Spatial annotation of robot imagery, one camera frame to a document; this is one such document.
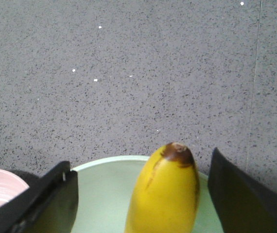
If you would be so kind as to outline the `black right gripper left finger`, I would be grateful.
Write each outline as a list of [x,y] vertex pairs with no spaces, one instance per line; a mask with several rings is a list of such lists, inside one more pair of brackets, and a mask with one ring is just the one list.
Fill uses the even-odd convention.
[[78,173],[62,161],[0,207],[0,233],[70,233],[78,210]]

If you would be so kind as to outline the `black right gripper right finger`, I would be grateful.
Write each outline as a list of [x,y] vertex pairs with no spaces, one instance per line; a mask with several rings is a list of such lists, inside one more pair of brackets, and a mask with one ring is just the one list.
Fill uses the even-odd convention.
[[208,190],[225,233],[277,233],[277,193],[251,178],[215,148]]

